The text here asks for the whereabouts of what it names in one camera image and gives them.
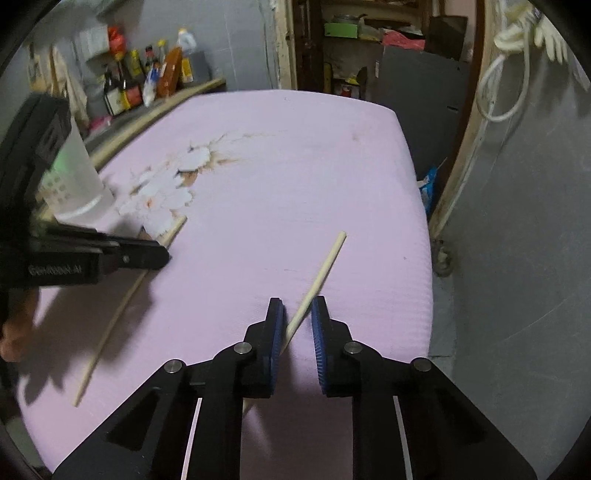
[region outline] human hand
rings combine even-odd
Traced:
[[[2,326],[0,356],[7,362],[18,362],[25,353],[33,332],[38,302],[38,288],[25,291],[20,303]]]

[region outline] white bottle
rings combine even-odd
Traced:
[[[181,28],[178,31],[177,45],[183,51],[181,81],[183,83],[191,83],[193,81],[193,69],[191,68],[190,55],[197,51],[197,42],[195,41],[195,37],[186,28]]]

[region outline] soy sauce bottle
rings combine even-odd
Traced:
[[[139,83],[129,73],[129,70],[125,66],[123,59],[125,58],[124,53],[118,53],[115,56],[117,61],[117,70],[119,71],[119,81],[121,88],[123,89],[124,97],[122,98],[124,106],[127,109],[132,109],[144,103],[142,99],[142,92],[139,89]]]
[[[103,90],[103,99],[107,111],[111,116],[117,116],[125,111],[125,107],[121,101],[122,88],[119,81],[113,78],[113,74],[108,65],[105,67],[105,88]]]

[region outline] cloth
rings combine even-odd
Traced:
[[[406,50],[421,51],[425,49],[424,40],[411,40],[410,38],[407,38],[404,34],[401,34],[400,32],[397,32],[395,30],[391,30],[385,33],[384,39],[382,40],[382,45],[405,48]]]
[[[86,96],[82,85],[68,68],[64,57],[56,46],[52,46],[45,54],[44,63],[49,75],[45,77],[47,93],[55,97],[67,98],[70,104],[70,112],[79,127],[88,127],[90,119],[86,113]]]

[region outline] glove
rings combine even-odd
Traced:
[[[557,59],[561,65],[563,61],[568,61],[566,42],[545,15],[542,16],[540,23],[535,28],[534,43],[538,48],[542,48],[542,45],[546,44],[546,53],[550,61]]]

